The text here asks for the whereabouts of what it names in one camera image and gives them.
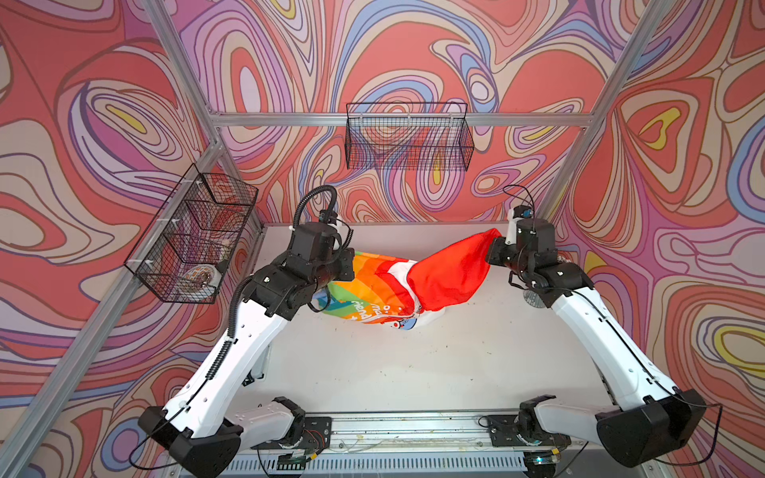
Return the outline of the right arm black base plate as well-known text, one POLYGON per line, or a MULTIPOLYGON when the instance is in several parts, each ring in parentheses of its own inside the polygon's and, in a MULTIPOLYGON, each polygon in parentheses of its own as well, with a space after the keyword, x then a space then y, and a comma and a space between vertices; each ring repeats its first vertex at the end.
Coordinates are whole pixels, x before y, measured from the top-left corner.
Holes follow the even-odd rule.
POLYGON ((520 428, 517 414, 489 414, 480 416, 477 424, 488 434, 491 445, 500 447, 532 447, 564 450, 572 444, 571 438, 559 433, 535 431, 525 435, 520 428))

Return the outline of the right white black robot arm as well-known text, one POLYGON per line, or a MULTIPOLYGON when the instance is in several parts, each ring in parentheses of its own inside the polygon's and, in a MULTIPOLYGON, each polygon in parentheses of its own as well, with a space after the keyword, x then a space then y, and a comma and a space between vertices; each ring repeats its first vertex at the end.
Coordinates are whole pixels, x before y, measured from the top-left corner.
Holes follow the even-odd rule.
POLYGON ((515 428, 537 444, 567 435, 602 446, 633 468, 685 447, 709 405, 681 390, 637 346, 611 314, 594 282, 556 247, 555 227, 529 205, 509 214, 508 231, 495 239, 488 264, 509 269, 509 283, 526 302, 552 311, 573 332, 598 371, 611 406, 565 404, 552 394, 522 402, 515 428))

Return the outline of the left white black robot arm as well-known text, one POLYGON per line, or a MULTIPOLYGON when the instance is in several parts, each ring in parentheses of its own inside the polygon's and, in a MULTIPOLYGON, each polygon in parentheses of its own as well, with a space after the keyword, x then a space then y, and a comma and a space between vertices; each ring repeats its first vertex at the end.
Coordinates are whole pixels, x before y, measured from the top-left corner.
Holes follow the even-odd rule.
POLYGON ((321 185, 298 203, 286 250, 245 277, 229 304, 228 326, 188 383, 165 406, 151 406, 139 427, 195 477, 217 477, 242 450, 301 441, 305 412, 279 396, 229 415, 247 376, 274 339, 315 295, 355 278, 352 233, 341 233, 337 189, 321 185))

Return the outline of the rainbow red white kids jacket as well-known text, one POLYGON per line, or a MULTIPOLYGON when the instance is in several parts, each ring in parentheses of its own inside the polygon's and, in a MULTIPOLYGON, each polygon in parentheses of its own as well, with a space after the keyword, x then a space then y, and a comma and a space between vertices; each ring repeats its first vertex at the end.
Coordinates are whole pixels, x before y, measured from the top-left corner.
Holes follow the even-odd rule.
POLYGON ((358 252, 355 279, 331 282, 314 294, 310 305, 359 324, 421 328, 473 298, 487 278, 486 257, 499 237, 498 230, 490 229, 420 261, 358 252))

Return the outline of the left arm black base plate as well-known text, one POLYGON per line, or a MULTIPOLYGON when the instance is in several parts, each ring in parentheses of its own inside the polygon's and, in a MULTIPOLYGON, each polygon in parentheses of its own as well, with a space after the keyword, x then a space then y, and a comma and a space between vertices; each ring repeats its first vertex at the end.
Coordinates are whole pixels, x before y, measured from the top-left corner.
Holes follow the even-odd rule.
POLYGON ((299 438, 289 438, 279 444, 282 449, 294 450, 298 455, 319 455, 331 445, 333 418, 308 416, 303 422, 299 438))

